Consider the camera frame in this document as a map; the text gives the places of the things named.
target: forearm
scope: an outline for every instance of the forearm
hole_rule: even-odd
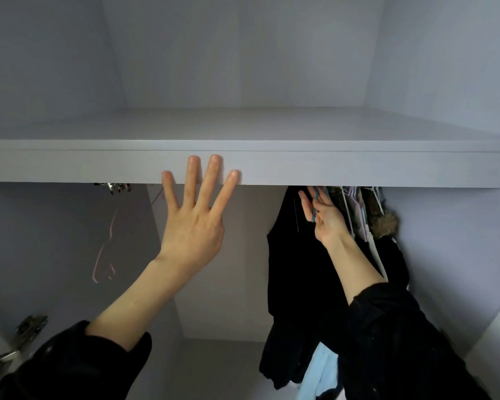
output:
[[[86,334],[107,338],[130,351],[161,307],[189,278],[180,267],[153,260],[134,284],[87,326]]]
[[[338,236],[328,248],[328,253],[343,285],[348,304],[369,286],[385,282],[350,235]]]

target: black jacket sleeve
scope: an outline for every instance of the black jacket sleeve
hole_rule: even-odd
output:
[[[373,285],[348,317],[357,343],[341,360],[348,400],[489,398],[405,289]]]
[[[0,400],[124,400],[144,367],[152,339],[145,333],[130,352],[113,341],[86,336],[83,321],[48,340],[0,381]]]

